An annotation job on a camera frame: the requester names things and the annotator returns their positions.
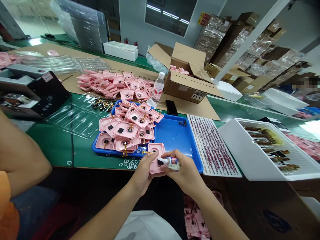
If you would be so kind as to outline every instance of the white cloth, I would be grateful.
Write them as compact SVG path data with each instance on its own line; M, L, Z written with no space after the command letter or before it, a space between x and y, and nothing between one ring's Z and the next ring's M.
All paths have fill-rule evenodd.
M173 227L154 211L131 212L115 240L181 240Z

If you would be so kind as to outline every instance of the blue plastic tray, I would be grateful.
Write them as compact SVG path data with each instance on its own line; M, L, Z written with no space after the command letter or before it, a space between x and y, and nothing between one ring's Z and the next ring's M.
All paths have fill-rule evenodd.
M187 126L184 127L179 122L187 122ZM170 152L174 149L178 149L181 153L193 159L197 166L199 173L203 172L203 165L201 162L200 154L197 149L196 142L194 140L189 120L184 117L176 117L164 114L164 118L160 123L154 127L155 140L152 142L163 143L166 152ZM104 150L96 148L98 136L92 144L92 150L98 154L122 154L114 150ZM147 144L139 146L137 152L129 154L129 156L142 157L142 151L147 150Z
M119 102L122 102L121 100L118 100L116 101L113 109L111 110L111 114L112 115L115 115L115 108L117 107L116 105L119 103ZM157 128L157 123L155 122L154 123L156 126L153 128L153 130L155 131L156 128ZM115 150L108 150L108 149L101 149L101 148L96 148L96 143L97 143L97 140L98 140L98 137L99 137L99 134L101 132L98 133L96 139L94 140L93 144L92 144L92 150L96 153L98 153L99 155L103 155L103 156L106 156L109 154L114 154L114 155L122 155L122 152L117 152ZM129 156L132 156L132 157L143 157L144 154L142 154L143 151L147 151L147 145L148 144L142 144L138 147L138 149L134 152L134 153L128 153Z

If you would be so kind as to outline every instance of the glue bottle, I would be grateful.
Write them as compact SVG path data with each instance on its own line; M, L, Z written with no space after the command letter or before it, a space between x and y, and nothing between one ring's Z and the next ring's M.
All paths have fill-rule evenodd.
M178 171L181 168L181 165L179 163L179 160L176 158L158 158L159 161L163 162L168 168Z
M159 77L157 78L157 80L154 82L154 86L153 86L153 92L152 92L152 100L155 102L155 104L157 104L158 102L160 102L160 97L163 91L163 87L164 87L164 72L160 72L159 73Z

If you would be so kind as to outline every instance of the human arm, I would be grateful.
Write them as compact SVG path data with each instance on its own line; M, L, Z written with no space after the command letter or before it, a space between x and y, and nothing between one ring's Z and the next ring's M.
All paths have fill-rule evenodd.
M11 196L37 185L52 167L37 143L0 111L0 171L8 174Z
M115 239L139 198L146 193L151 180L158 176L150 174L150 164L158 154L145 155L129 182L70 240Z
M172 178L198 204L212 239L248 240L241 228L222 207L211 190L202 180L194 161L178 150L167 152L161 158L175 157L180 161L181 169L172 171L161 166L167 176Z

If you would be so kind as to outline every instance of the window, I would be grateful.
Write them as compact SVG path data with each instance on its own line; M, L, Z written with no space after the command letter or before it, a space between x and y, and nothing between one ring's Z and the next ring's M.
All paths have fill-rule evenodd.
M184 37L197 0L147 0L145 22Z

